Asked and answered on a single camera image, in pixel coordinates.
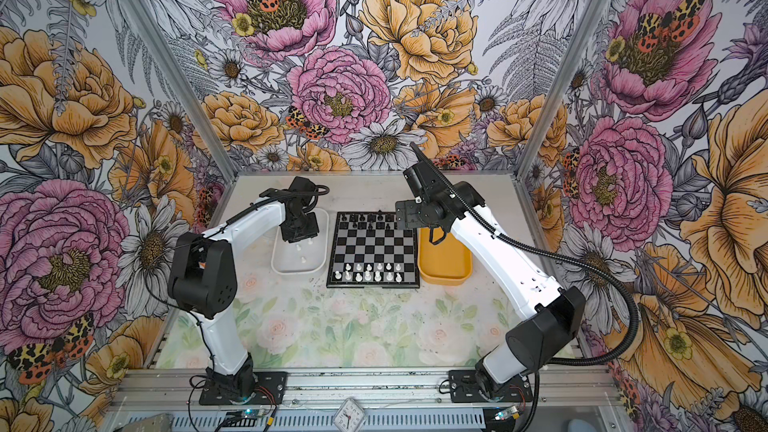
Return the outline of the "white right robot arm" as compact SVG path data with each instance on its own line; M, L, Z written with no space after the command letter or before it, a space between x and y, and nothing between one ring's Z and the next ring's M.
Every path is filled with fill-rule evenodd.
M586 299L531 261L530 248L505 234L471 184L451 183L418 146L411 149L416 163L403 175L413 198L395 203L396 227L452 235L490 272L521 319L475 366L478 387L491 398L511 379L539 371L575 338Z

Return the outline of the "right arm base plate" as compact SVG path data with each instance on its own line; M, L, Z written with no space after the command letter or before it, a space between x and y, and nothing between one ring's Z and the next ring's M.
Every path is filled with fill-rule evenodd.
M448 371L448 393L453 403L529 403L533 389L527 378L512 377L503 384L475 369Z

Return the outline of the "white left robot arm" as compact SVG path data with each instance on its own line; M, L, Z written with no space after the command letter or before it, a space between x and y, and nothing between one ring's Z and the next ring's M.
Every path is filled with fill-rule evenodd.
M187 232L176 243L167 282L176 308L194 319L208 352L206 389L214 397L245 403L257 390L251 354L242 344L233 302L236 253L274 228L287 243L319 235L315 207L330 188L296 177L286 189L270 188L242 211L202 233Z

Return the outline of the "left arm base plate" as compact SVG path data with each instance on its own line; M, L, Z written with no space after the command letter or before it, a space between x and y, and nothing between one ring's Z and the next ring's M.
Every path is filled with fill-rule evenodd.
M286 372L222 375L206 369L198 402L202 406L280 405L286 391Z

